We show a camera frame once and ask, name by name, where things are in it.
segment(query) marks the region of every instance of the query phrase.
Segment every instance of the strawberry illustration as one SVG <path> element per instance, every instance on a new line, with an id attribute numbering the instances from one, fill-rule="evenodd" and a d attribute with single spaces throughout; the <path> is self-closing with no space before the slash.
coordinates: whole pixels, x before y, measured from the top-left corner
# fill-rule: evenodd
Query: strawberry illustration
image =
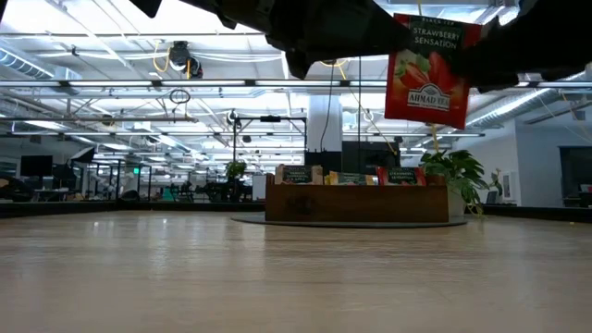
<path id="1" fill-rule="evenodd" d="M 417 65 L 408 62 L 405 74 L 401 76 L 401 82 L 409 89 L 419 89 L 429 83 L 429 78 Z"/>
<path id="2" fill-rule="evenodd" d="M 437 52 L 429 55 L 430 69 L 427 73 L 429 80 L 435 83 L 443 93 L 449 93 L 459 83 L 450 72 L 448 62 Z"/>

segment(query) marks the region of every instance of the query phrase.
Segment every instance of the wooden box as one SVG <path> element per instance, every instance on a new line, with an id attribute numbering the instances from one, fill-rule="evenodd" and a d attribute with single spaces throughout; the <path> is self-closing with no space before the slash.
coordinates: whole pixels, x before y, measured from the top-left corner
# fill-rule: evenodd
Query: wooden box
<path id="1" fill-rule="evenodd" d="M 266 186 L 265 220 L 449 222 L 446 186 Z"/>

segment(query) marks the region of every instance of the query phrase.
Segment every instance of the red tea packet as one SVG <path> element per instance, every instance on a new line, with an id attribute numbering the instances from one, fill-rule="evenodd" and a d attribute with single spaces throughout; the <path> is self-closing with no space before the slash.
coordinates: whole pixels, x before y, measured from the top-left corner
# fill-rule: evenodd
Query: red tea packet
<path id="1" fill-rule="evenodd" d="M 421 167 L 379 167 L 378 185 L 425 186 L 426 176 Z"/>
<path id="2" fill-rule="evenodd" d="M 409 49 L 388 61 L 386 119 L 450 125 L 464 130 L 469 84 L 450 73 L 457 50 L 481 38 L 482 26 L 395 14 L 413 34 Z"/>

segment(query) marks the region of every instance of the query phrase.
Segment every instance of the wooden table surface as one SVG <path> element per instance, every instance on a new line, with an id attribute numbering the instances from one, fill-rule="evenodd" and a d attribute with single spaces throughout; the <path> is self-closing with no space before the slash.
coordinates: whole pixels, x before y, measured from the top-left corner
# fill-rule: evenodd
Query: wooden table surface
<path id="1" fill-rule="evenodd" d="M 228 215 L 0 220 L 0 331 L 590 332 L 592 225 L 264 227 Z"/>

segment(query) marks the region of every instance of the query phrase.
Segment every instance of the round rug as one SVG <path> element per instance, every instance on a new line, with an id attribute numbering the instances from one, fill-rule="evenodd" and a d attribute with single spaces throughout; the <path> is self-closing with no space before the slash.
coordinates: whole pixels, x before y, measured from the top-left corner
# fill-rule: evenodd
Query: round rug
<path id="1" fill-rule="evenodd" d="M 461 226 L 467 223 L 464 218 L 454 219 L 451 222 L 440 223 L 402 223 L 402 222 L 288 222 L 266 221 L 265 214 L 252 216 L 236 216 L 233 221 L 269 226 L 287 227 L 315 227 L 315 228 L 441 228 Z"/>

